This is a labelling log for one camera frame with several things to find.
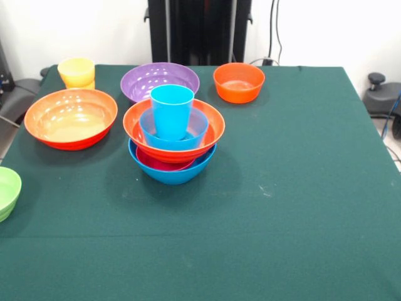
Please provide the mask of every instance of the white wall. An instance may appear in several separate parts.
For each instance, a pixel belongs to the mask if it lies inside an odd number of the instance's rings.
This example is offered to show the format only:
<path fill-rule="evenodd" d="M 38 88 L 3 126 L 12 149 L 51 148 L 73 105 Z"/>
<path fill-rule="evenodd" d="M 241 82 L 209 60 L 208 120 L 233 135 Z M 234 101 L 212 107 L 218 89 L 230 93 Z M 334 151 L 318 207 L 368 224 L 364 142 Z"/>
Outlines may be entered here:
<path fill-rule="evenodd" d="M 38 77 L 42 67 L 71 56 L 151 62 L 147 0 L 93 2 L 0 0 L 0 38 L 14 77 Z M 253 0 L 245 62 L 267 55 L 270 4 Z M 399 0 L 280 0 L 281 64 L 344 66 L 360 95 L 371 71 L 401 81 L 400 12 Z"/>
<path fill-rule="evenodd" d="M 15 79 L 86 56 L 95 63 L 152 61 L 147 0 L 0 0 L 0 39 Z"/>
<path fill-rule="evenodd" d="M 270 5 L 253 0 L 246 62 L 268 53 Z M 401 82 L 400 13 L 400 0 L 280 0 L 281 64 L 343 66 L 360 95 L 372 71 Z"/>

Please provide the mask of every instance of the red bowl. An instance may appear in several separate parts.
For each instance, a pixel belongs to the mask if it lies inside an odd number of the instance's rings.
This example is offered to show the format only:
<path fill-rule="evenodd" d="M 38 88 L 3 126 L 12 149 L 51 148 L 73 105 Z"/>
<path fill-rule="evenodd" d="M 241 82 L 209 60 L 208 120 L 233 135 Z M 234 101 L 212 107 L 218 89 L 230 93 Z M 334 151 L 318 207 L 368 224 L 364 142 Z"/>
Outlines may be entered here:
<path fill-rule="evenodd" d="M 105 92 L 60 90 L 35 102 L 26 112 L 26 130 L 55 149 L 78 151 L 102 140 L 117 117 L 117 104 Z"/>
<path fill-rule="evenodd" d="M 181 171 L 188 168 L 195 162 L 194 160 L 182 162 L 182 163 L 167 163 L 150 157 L 142 149 L 137 147 L 137 159 L 147 167 L 157 169 L 158 171 Z"/>
<path fill-rule="evenodd" d="M 194 108 L 202 111 L 209 121 L 209 128 L 207 129 L 203 141 L 196 149 L 176 151 L 157 149 L 147 145 L 140 128 L 139 120 L 144 111 L 152 107 L 150 99 L 138 102 L 130 107 L 124 115 L 123 126 L 132 141 L 149 156 L 170 163 L 191 161 L 205 154 L 214 144 L 216 144 L 223 135 L 226 127 L 223 116 L 208 103 L 194 99 L 192 105 Z"/>

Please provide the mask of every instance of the bowl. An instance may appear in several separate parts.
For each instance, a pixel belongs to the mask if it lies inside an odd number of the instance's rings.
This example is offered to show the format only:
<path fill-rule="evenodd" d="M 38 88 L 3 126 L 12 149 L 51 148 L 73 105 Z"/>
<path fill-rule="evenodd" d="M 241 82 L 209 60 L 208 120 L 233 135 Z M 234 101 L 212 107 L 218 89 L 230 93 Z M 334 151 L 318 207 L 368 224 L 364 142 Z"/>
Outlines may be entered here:
<path fill-rule="evenodd" d="M 77 151 L 100 141 L 117 117 L 117 104 L 105 92 L 60 90 L 35 102 L 26 112 L 26 130 L 55 149 Z"/>
<path fill-rule="evenodd" d="M 137 146 L 131 139 L 128 142 L 128 149 L 132 158 L 148 176 L 164 184 L 178 185 L 190 181 L 205 169 L 206 165 L 208 165 L 210 159 L 212 159 L 212 156 L 216 151 L 216 145 L 211 147 L 203 156 L 197 158 L 192 167 L 183 169 L 181 171 L 159 171 L 142 164 L 135 155 Z"/>
<path fill-rule="evenodd" d="M 152 107 L 150 99 L 136 103 L 130 107 L 124 115 L 123 126 L 134 143 L 145 153 L 163 162 L 180 163 L 189 161 L 205 154 L 224 133 L 225 123 L 223 116 L 208 103 L 194 99 L 192 106 L 200 110 L 209 121 L 209 127 L 205 136 L 196 149 L 191 150 L 164 150 L 151 147 L 146 143 L 144 134 L 140 128 L 140 117 L 147 109 Z"/>
<path fill-rule="evenodd" d="M 185 137 L 182 140 L 169 141 L 157 137 L 153 110 L 151 108 L 144 111 L 140 117 L 140 128 L 145 136 L 146 143 L 157 149 L 169 151 L 186 151 L 197 148 L 206 134 L 208 125 L 209 123 L 205 114 L 193 108 L 190 112 L 187 134 Z"/>
<path fill-rule="evenodd" d="M 199 89 L 199 78 L 190 68 L 175 63 L 152 63 L 128 71 L 120 82 L 121 91 L 132 102 L 150 98 L 150 91 L 157 86 L 175 84 Z"/>
<path fill-rule="evenodd" d="M 15 171 L 0 166 L 0 222 L 13 211 L 21 186 L 21 178 Z"/>
<path fill-rule="evenodd" d="M 247 103 L 258 97 L 264 83 L 264 73 L 245 63 L 228 63 L 213 73 L 217 94 L 227 102 Z"/>
<path fill-rule="evenodd" d="M 183 162 L 183 163 L 167 163 L 159 161 L 148 154 L 144 153 L 140 148 L 137 148 L 137 159 L 145 166 L 157 169 L 159 171 L 180 171 L 182 169 L 188 168 L 195 162 L 194 160 Z"/>

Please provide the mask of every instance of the table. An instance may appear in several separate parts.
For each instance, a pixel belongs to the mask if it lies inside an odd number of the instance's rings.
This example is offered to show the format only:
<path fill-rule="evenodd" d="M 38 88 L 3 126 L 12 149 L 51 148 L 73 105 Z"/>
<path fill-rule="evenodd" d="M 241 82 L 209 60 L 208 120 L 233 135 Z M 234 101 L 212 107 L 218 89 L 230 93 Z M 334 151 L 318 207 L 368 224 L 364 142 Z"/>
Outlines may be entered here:
<path fill-rule="evenodd" d="M 247 105 L 213 66 L 197 98 L 226 132 L 207 169 L 165 186 L 130 158 L 120 79 L 110 133 L 78 152 L 20 130 L 3 165 L 23 190 L 0 224 L 0 300 L 400 300 L 401 180 L 342 68 L 264 67 Z M 63 88 L 52 67 L 39 96 Z"/>

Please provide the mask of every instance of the cup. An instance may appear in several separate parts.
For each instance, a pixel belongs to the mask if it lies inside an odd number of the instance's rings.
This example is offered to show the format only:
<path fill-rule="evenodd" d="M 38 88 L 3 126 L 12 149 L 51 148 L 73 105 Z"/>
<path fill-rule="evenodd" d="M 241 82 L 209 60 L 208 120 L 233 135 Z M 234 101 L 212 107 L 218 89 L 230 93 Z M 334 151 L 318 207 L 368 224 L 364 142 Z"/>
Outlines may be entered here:
<path fill-rule="evenodd" d="M 88 58 L 70 58 L 57 67 L 67 89 L 95 89 L 95 64 Z"/>
<path fill-rule="evenodd" d="M 150 92 L 156 133 L 161 139 L 177 141 L 185 137 L 194 93 L 180 85 L 161 85 Z"/>

